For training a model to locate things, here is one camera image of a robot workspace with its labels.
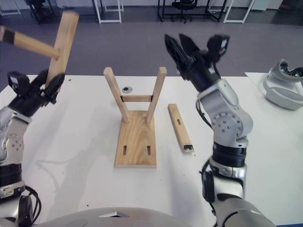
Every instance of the wood grain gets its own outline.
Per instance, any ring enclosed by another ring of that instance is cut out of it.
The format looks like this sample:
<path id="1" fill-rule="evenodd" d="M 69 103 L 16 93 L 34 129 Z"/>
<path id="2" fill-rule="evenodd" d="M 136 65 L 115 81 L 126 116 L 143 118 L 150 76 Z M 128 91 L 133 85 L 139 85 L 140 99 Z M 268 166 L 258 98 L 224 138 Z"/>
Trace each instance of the wood grain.
<path id="1" fill-rule="evenodd" d="M 75 12 L 63 12 L 59 25 L 55 49 L 59 50 L 60 54 L 57 59 L 52 58 L 48 69 L 48 75 L 45 87 L 58 74 L 64 73 L 66 70 L 68 58 L 71 52 L 72 42 L 75 36 L 79 15 Z"/>
<path id="2" fill-rule="evenodd" d="M 123 102 L 151 102 L 152 96 L 121 96 Z"/>
<path id="3" fill-rule="evenodd" d="M 119 107 L 119 110 L 122 114 L 122 119 L 125 123 L 130 122 L 130 116 L 129 116 L 129 111 L 127 110 L 126 104 L 122 102 L 121 99 L 121 92 L 119 89 L 119 86 L 117 84 L 116 78 L 114 76 L 113 70 L 111 67 L 106 67 L 103 71 L 103 74 L 107 80 L 107 83 L 109 85 L 110 90 L 113 93 L 113 96 L 115 98 L 115 101 Z"/>
<path id="4" fill-rule="evenodd" d="M 116 167 L 156 167 L 154 118 L 146 122 L 147 111 L 129 111 L 130 123 L 121 121 Z"/>
<path id="5" fill-rule="evenodd" d="M 181 150 L 186 153 L 194 152 L 193 145 L 188 136 L 187 130 L 181 118 L 177 104 L 169 104 L 168 110 Z"/>
<path id="6" fill-rule="evenodd" d="M 157 105 L 157 102 L 158 102 L 158 99 L 160 96 L 161 89 L 163 87 L 163 83 L 164 83 L 166 74 L 167 74 L 166 68 L 160 67 L 158 76 L 156 79 L 156 84 L 155 84 L 155 87 L 154 87 L 153 93 L 152 93 L 152 101 L 148 107 L 148 113 L 147 113 L 147 117 L 146 117 L 147 123 L 151 122 L 151 120 L 152 120 L 153 113 L 155 112 L 156 105 Z"/>
<path id="7" fill-rule="evenodd" d="M 14 46 L 56 59 L 59 57 L 59 50 L 55 49 L 53 46 L 4 26 L 0 26 L 0 41 L 3 41 L 5 32 L 12 32 L 15 34 L 11 43 Z"/>

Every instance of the mortise hole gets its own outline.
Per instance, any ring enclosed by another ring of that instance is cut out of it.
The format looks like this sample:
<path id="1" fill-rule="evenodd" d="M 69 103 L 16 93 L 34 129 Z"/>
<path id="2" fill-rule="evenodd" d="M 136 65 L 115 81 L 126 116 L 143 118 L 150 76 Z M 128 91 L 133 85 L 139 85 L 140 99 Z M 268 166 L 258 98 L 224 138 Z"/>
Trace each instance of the mortise hole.
<path id="1" fill-rule="evenodd" d="M 146 148 L 147 148 L 147 154 L 148 154 L 148 155 L 151 155 L 151 147 L 150 147 L 150 146 L 147 146 Z"/>
<path id="2" fill-rule="evenodd" d="M 123 155 L 126 155 L 127 146 L 123 146 Z"/>

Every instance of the gray floor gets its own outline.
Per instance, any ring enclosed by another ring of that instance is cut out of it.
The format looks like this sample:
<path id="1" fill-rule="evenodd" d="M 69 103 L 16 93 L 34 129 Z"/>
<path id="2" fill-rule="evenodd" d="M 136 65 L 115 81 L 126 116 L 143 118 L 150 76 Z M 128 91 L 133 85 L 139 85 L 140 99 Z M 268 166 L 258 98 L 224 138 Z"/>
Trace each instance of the gray floor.
<path id="1" fill-rule="evenodd" d="M 54 44 L 58 20 L 37 25 L 28 16 L 11 16 L 2 24 Z M 210 19 L 194 19 L 187 24 L 156 19 L 155 8 L 126 8 L 121 24 L 98 24 L 93 17 L 81 17 L 66 70 L 69 75 L 102 75 L 112 67 L 116 75 L 155 76 L 166 66 L 168 76 L 176 76 L 175 65 L 164 45 L 164 34 L 184 33 L 205 48 L 216 33 L 231 36 L 226 55 L 218 63 L 222 76 L 244 76 L 244 72 L 266 72 L 281 58 L 291 67 L 302 66 L 302 26 L 267 23 L 223 24 Z M 37 74 L 50 59 L 0 43 L 0 91 L 7 85 L 7 72 Z"/>

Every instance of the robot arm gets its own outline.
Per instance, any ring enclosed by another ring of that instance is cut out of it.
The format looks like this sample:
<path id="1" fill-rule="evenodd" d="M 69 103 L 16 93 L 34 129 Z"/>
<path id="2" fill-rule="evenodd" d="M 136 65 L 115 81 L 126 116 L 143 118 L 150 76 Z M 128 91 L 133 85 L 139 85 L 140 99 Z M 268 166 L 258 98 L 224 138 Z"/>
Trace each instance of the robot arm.
<path id="1" fill-rule="evenodd" d="M 12 226 L 31 226 L 34 222 L 31 199 L 21 195 L 25 189 L 37 194 L 22 180 L 23 136 L 31 116 L 41 106 L 56 102 L 64 74 L 53 78 L 49 86 L 42 89 L 47 73 L 42 71 L 31 83 L 24 74 L 8 74 L 9 85 L 17 96 L 0 110 L 0 209 L 5 211 L 0 213 L 0 226 L 8 222 Z"/>
<path id="2" fill-rule="evenodd" d="M 202 103 L 214 132 L 213 155 L 202 168 L 203 197 L 210 203 L 216 224 L 223 226 L 275 226 L 252 204 L 244 200 L 247 135 L 253 121 L 239 105 L 232 87 L 221 79 L 216 63 L 225 54 L 229 36 L 215 35 L 201 51 L 191 38 L 180 34 L 176 39 L 165 35 L 166 48 L 183 79 L 190 80 L 198 94 L 197 110 Z"/>

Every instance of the black chair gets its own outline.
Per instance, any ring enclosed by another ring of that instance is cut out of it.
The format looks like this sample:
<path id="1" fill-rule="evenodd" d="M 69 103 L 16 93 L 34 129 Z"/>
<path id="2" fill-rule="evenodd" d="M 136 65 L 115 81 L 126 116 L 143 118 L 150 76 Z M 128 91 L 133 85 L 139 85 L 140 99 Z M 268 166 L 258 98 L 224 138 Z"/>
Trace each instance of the black chair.
<path id="1" fill-rule="evenodd" d="M 47 0 L 50 9 L 44 7 L 45 0 L 25 0 L 25 3 L 30 7 L 30 15 L 35 18 L 39 24 L 45 18 L 54 15 L 53 7 L 49 0 Z"/>
<path id="2" fill-rule="evenodd" d="M 198 0 L 180 0 L 177 2 L 173 2 L 171 5 L 172 7 L 181 10 L 180 13 L 172 14 L 170 16 L 170 19 L 172 22 L 174 22 L 174 18 L 180 18 L 181 20 L 184 20 L 184 24 L 186 23 L 186 18 L 189 18 L 190 21 L 193 20 L 190 14 L 183 13 L 184 10 L 188 9 L 194 9 L 197 6 Z"/>

